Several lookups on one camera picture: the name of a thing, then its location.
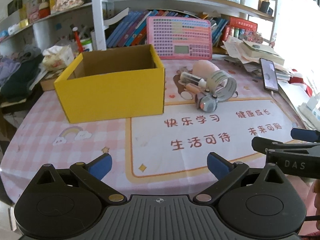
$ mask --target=smartphone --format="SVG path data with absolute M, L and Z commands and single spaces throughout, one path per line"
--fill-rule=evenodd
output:
M 275 65 L 271 60 L 260 59 L 262 68 L 263 87 L 267 91 L 278 92 L 278 80 L 276 76 Z

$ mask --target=cloud print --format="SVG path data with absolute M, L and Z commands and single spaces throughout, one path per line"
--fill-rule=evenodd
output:
M 63 137 L 57 137 L 54 142 L 52 143 L 53 146 L 55 145 L 59 145 L 59 144 L 63 144 L 63 143 L 66 143 L 67 140 Z
M 80 140 L 84 140 L 84 139 L 88 139 L 92 136 L 92 133 L 89 133 L 87 131 L 80 131 L 77 133 L 77 135 L 75 136 L 75 141 L 80 141 Z

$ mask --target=yellow cardboard box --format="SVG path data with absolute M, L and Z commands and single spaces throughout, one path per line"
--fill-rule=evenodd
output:
M 152 45 L 84 52 L 54 87 L 70 123 L 164 111 L 164 66 Z

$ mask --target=pink learning tablet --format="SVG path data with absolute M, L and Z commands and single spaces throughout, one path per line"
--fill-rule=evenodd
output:
M 147 42 L 155 47 L 161 59 L 212 59 L 208 20 L 150 16 Z

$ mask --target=screw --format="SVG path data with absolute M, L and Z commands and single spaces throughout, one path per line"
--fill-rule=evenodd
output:
M 112 202 L 119 202 L 124 200 L 124 196 L 122 196 L 121 194 L 112 194 L 109 196 L 109 200 Z
M 200 202 L 208 202 L 211 200 L 211 196 L 208 194 L 199 194 L 196 199 Z

